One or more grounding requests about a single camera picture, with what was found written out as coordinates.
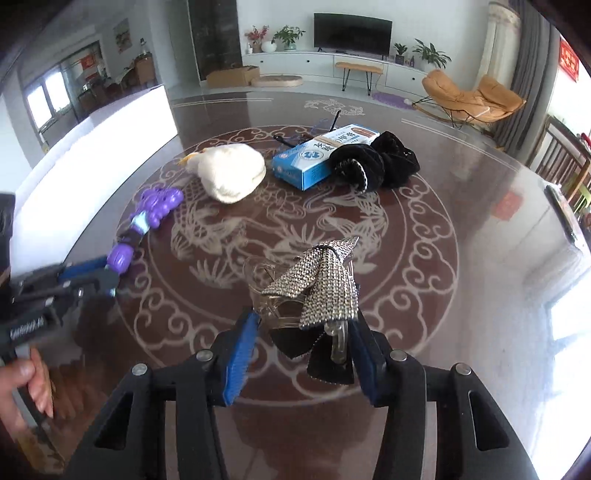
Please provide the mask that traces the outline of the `left bare hand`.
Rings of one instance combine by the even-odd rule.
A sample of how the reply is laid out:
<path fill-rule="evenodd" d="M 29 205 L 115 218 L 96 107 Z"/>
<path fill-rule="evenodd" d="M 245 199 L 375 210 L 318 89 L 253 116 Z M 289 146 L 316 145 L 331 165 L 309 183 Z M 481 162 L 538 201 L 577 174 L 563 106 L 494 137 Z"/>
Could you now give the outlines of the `left bare hand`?
<path fill-rule="evenodd" d="M 27 430 L 12 391 L 25 387 L 37 410 L 46 416 L 54 416 L 52 383 L 48 367 L 39 351 L 32 347 L 29 359 L 18 359 L 1 367 L 1 423 L 8 435 L 15 440 Z"/>

